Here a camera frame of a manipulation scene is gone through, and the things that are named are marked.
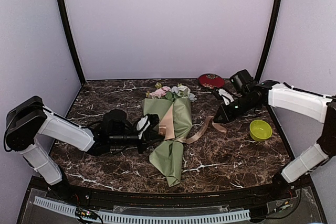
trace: pink flower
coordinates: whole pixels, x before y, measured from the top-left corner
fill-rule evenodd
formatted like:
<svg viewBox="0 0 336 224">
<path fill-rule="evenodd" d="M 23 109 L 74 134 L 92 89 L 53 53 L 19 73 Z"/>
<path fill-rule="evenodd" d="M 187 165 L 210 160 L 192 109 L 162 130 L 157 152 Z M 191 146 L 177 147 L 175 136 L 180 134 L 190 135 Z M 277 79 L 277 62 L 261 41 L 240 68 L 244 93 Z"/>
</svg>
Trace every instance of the pink flower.
<svg viewBox="0 0 336 224">
<path fill-rule="evenodd" d="M 170 91 L 170 87 L 168 87 L 168 86 L 164 86 L 164 87 L 162 87 L 161 89 L 163 89 L 163 90 L 166 91 L 166 92 Z"/>
<path fill-rule="evenodd" d="M 160 88 L 152 93 L 149 94 L 152 98 L 161 98 L 164 97 L 166 95 L 166 91 L 163 90 L 163 88 Z"/>
</svg>

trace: black pole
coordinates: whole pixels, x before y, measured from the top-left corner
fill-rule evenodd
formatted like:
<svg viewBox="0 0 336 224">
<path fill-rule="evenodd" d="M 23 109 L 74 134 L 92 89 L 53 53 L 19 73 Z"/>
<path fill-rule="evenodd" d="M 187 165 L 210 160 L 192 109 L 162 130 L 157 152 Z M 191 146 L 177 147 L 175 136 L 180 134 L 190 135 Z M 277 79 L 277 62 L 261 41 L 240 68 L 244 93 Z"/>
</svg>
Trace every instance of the black pole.
<svg viewBox="0 0 336 224">
<path fill-rule="evenodd" d="M 73 64 L 75 65 L 75 69 L 76 69 L 78 78 L 80 80 L 80 83 L 83 85 L 86 80 L 85 80 L 85 77 L 84 77 L 82 67 L 81 67 L 80 62 L 79 62 L 79 58 L 78 58 L 78 54 L 77 54 L 77 51 L 76 51 L 74 39 L 72 37 L 65 3 L 64 3 L 64 0 L 57 0 L 57 3 L 58 3 L 58 8 L 59 8 L 59 13 L 61 15 L 62 23 L 63 23 L 64 33 L 65 33 L 65 36 L 67 38 L 68 47 L 69 47 L 69 50 L 70 50 L 70 53 L 71 53 L 72 60 L 74 62 Z"/>
<path fill-rule="evenodd" d="M 280 3 L 281 3 L 281 0 L 274 0 L 274 2 L 273 2 L 273 9 L 272 9 L 271 19 L 270 19 L 269 26 L 268 26 L 266 40 L 265 40 L 263 52 L 261 53 L 257 73 L 256 73 L 256 76 L 255 76 L 255 80 L 257 80 L 258 82 L 260 81 L 261 76 L 263 75 L 263 71 L 264 71 L 264 68 L 265 68 L 267 56 L 268 56 L 268 53 L 269 53 L 269 49 L 271 47 L 275 26 L 277 24 L 277 19 L 278 19 L 278 14 L 279 14 L 279 9 L 280 9 Z"/>
</svg>

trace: white cable tray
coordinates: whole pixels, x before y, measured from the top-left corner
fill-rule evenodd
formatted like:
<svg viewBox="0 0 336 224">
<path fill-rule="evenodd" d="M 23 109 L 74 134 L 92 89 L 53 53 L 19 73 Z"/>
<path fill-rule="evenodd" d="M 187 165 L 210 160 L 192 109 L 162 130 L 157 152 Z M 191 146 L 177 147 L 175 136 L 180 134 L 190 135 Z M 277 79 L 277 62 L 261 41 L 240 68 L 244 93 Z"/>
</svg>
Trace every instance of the white cable tray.
<svg viewBox="0 0 336 224">
<path fill-rule="evenodd" d="M 76 218 L 76 207 L 64 203 L 59 203 L 50 199 L 35 196 L 34 205 L 57 212 L 59 214 Z M 96 212 L 108 224 L 127 223 L 127 224 L 222 224 L 233 223 L 238 221 L 250 220 L 249 210 L 228 212 L 215 215 L 201 216 L 181 216 L 181 217 L 151 217 L 136 215 L 121 215 L 111 212 Z"/>
</svg>

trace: black cable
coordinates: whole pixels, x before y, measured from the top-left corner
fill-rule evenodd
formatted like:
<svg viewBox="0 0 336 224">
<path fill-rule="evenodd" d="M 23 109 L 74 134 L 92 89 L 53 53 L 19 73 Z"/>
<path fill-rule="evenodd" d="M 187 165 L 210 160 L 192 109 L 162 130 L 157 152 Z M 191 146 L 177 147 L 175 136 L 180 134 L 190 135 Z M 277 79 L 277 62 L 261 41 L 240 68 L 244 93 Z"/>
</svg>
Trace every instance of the black cable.
<svg viewBox="0 0 336 224">
<path fill-rule="evenodd" d="M 89 127 L 91 127 L 91 126 L 93 126 L 93 125 L 95 125 L 97 123 L 101 123 L 101 122 L 102 122 L 102 120 L 97 120 L 97 121 L 91 122 L 88 125 L 86 125 L 85 128 L 89 128 Z"/>
<path fill-rule="evenodd" d="M 99 216 L 99 214 L 97 214 L 97 213 L 94 212 L 93 210 L 87 209 L 87 208 L 82 207 L 82 206 L 80 206 L 80 205 L 78 205 L 78 204 L 73 204 L 73 203 L 67 202 L 67 201 L 65 201 L 64 199 L 62 199 L 61 197 L 59 197 L 59 196 L 57 195 L 57 193 L 56 193 L 54 190 L 52 190 L 51 188 L 49 188 L 49 189 L 50 189 L 50 190 L 54 193 L 54 195 L 55 195 L 57 198 L 59 198 L 61 201 L 65 202 L 65 203 L 67 203 L 67 204 L 69 204 L 69 205 L 71 205 L 71 206 L 74 206 L 74 207 L 77 207 L 77 208 L 81 208 L 81 209 L 83 209 L 83 210 L 85 210 L 85 211 L 88 211 L 88 212 L 93 213 L 93 215 L 96 216 L 96 217 L 100 220 L 101 224 L 104 224 L 103 219 Z"/>
<path fill-rule="evenodd" d="M 31 104 L 29 106 L 26 106 L 26 107 L 23 107 L 21 108 L 20 110 L 18 110 L 15 115 L 13 116 L 13 118 L 10 120 L 6 130 L 5 130 L 5 134 L 4 134 L 4 150 L 5 152 L 11 152 L 12 149 L 7 149 L 6 147 L 6 139 L 7 139 L 7 135 L 8 135 L 8 131 L 9 131 L 9 128 L 11 128 L 10 126 L 12 125 L 12 123 L 14 122 L 14 120 L 20 115 L 20 112 L 25 110 L 25 109 L 29 109 L 29 108 L 33 108 L 33 107 L 36 107 L 36 108 L 41 108 L 40 105 L 36 105 L 36 104 Z"/>
<path fill-rule="evenodd" d="M 265 219 L 268 219 L 268 220 L 285 219 L 288 216 L 292 215 L 296 211 L 296 209 L 298 209 L 298 207 L 301 203 L 301 196 L 302 196 L 302 187 L 300 188 L 300 196 L 299 196 L 298 203 L 296 204 L 296 206 L 293 208 L 293 210 L 290 213 L 288 213 L 287 215 L 282 216 L 282 217 L 266 217 Z"/>
<path fill-rule="evenodd" d="M 77 220 L 78 223 L 86 224 L 86 223 L 84 222 L 84 220 L 82 219 L 81 216 L 78 216 L 78 218 L 79 218 L 80 220 L 78 220 L 77 218 L 75 218 L 75 219 Z"/>
<path fill-rule="evenodd" d="M 271 43 L 273 40 L 273 35 L 274 35 L 274 31 L 276 28 L 277 19 L 279 15 L 280 3 L 281 3 L 281 0 L 274 0 L 273 2 L 272 13 L 271 13 L 271 18 L 270 18 L 269 25 L 268 25 L 265 44 L 264 44 L 263 52 L 261 53 L 258 69 L 255 75 L 255 80 L 258 82 L 260 81 L 261 76 L 263 75 L 263 71 L 264 71 L 266 61 L 268 58 L 269 50 L 271 47 Z"/>
<path fill-rule="evenodd" d="M 276 213 L 276 212 L 272 211 L 272 212 L 270 212 L 270 213 L 268 213 L 268 214 L 266 214 L 266 215 L 264 215 L 264 216 L 250 216 L 250 217 L 251 217 L 251 219 L 266 219 L 266 220 L 285 219 L 285 218 L 287 218 L 288 216 L 292 215 L 292 214 L 296 211 L 296 209 L 298 209 L 298 207 L 299 207 L 299 205 L 300 205 L 300 203 L 301 203 L 301 196 L 302 196 L 302 185 L 301 185 L 301 188 L 300 188 L 299 200 L 298 200 L 296 206 L 292 209 L 292 211 L 291 211 L 290 213 L 288 213 L 288 214 L 285 215 L 285 216 L 282 216 L 282 217 L 268 217 L 268 216 L 270 216 L 270 215 Z"/>
<path fill-rule="evenodd" d="M 299 92 L 303 92 L 303 93 L 307 93 L 307 94 L 312 94 L 312 95 L 316 95 L 318 97 L 325 97 L 325 98 L 328 98 L 328 99 L 332 99 L 333 101 L 336 101 L 336 98 L 335 97 L 330 97 L 328 95 L 323 95 L 323 94 L 318 94 L 318 93 L 314 93 L 314 92 L 311 92 L 311 91 L 308 91 L 308 90 L 304 90 L 304 89 L 298 89 L 298 88 L 294 88 L 292 87 L 291 85 L 289 85 L 288 83 L 284 82 L 284 85 L 289 88 L 289 89 L 293 89 L 295 91 L 299 91 Z"/>
</svg>

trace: red fan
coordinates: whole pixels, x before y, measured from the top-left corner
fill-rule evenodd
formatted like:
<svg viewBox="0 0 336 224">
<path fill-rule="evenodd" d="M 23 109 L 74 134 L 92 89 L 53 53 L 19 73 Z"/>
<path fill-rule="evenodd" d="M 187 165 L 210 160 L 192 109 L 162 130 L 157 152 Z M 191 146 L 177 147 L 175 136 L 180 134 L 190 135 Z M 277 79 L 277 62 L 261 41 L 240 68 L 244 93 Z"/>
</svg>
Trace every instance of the red fan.
<svg viewBox="0 0 336 224">
<path fill-rule="evenodd" d="M 223 78 L 213 73 L 201 75 L 198 78 L 198 82 L 207 89 L 221 88 L 224 85 Z"/>
</svg>

